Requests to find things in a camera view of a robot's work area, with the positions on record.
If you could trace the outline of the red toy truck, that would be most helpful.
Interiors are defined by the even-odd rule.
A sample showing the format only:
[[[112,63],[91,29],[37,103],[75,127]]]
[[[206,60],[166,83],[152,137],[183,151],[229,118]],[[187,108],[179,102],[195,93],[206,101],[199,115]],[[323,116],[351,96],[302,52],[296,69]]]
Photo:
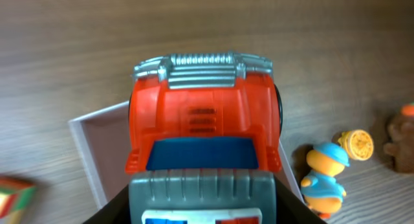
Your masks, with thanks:
[[[132,223],[275,223],[281,98],[272,62],[177,53],[133,70]]]

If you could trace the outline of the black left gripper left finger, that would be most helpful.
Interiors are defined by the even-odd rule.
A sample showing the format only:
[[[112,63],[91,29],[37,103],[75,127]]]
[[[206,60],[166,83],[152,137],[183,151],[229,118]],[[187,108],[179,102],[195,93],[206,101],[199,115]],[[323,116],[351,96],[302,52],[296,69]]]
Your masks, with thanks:
[[[130,224],[128,186],[83,224]]]

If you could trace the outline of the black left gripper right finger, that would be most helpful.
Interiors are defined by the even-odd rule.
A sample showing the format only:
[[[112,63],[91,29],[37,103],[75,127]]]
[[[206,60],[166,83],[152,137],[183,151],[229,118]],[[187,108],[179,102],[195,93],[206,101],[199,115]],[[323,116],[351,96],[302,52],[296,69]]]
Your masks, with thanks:
[[[282,182],[276,182],[276,224],[327,224],[305,206]]]

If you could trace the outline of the multicoloured puzzle cube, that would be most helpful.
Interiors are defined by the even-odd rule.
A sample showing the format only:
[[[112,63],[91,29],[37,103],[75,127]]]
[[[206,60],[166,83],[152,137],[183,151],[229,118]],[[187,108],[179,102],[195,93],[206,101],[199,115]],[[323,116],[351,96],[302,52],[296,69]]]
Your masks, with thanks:
[[[1,176],[1,223],[20,224],[35,191],[33,182]]]

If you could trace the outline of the orange duck toy blue hat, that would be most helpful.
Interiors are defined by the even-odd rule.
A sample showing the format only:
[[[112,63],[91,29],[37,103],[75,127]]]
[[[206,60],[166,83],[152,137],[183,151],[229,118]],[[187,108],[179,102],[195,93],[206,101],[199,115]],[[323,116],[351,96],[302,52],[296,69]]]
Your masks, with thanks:
[[[321,219],[329,219],[342,207],[347,195],[336,176],[349,166],[349,156],[331,142],[315,145],[306,155],[310,172],[300,182],[300,192],[308,206]]]

